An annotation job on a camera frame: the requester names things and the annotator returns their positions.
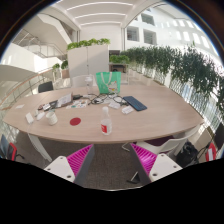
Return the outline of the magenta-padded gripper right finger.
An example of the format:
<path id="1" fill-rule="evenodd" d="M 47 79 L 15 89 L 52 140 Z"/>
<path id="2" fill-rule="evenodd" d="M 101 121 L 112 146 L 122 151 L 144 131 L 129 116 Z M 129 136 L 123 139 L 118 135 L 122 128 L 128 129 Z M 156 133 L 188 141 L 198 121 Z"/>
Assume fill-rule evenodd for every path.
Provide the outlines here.
<path id="1" fill-rule="evenodd" d="M 181 167 L 164 153 L 156 155 L 133 143 L 131 143 L 130 153 L 142 185 L 147 185 L 181 170 Z"/>

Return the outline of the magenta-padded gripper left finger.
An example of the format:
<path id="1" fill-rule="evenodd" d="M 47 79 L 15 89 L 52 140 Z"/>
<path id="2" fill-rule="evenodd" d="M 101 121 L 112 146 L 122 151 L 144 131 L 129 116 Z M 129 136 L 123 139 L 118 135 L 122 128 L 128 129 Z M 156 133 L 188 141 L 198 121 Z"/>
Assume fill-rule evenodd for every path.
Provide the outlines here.
<path id="1" fill-rule="evenodd" d="M 94 154 L 94 145 L 90 144 L 67 157 L 57 157 L 45 168 L 45 171 L 82 186 L 88 174 Z"/>

